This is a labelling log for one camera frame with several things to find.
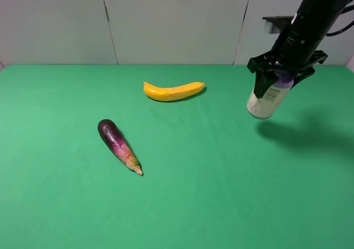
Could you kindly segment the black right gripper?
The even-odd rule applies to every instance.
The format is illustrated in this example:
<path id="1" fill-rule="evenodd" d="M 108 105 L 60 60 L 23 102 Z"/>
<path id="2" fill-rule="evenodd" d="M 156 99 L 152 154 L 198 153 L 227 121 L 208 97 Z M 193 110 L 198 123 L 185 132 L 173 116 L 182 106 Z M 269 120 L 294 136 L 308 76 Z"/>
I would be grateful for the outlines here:
<path id="1" fill-rule="evenodd" d="M 267 90 L 278 81 L 274 69 L 297 72 L 294 77 L 294 88 L 301 81 L 315 73 L 314 64 L 323 64 L 328 55 L 317 50 L 322 39 L 306 37 L 304 33 L 290 27 L 280 32 L 272 49 L 249 60 L 247 68 L 256 72 L 253 93 L 262 98 Z"/>

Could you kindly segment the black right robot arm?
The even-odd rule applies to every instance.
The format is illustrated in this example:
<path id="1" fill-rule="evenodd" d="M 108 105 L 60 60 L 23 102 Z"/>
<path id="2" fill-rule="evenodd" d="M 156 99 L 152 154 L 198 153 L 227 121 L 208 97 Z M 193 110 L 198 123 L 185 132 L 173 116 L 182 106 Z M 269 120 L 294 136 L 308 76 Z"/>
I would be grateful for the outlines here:
<path id="1" fill-rule="evenodd" d="M 303 0 L 292 17 L 264 17 L 280 34 L 272 49 L 251 58 L 247 64 L 256 75 L 254 94 L 262 98 L 281 76 L 294 85 L 315 73 L 314 65 L 328 57 L 318 46 L 325 37 L 333 37 L 350 29 L 353 24 L 331 33 L 329 30 L 344 13 L 353 10 L 353 0 Z"/>

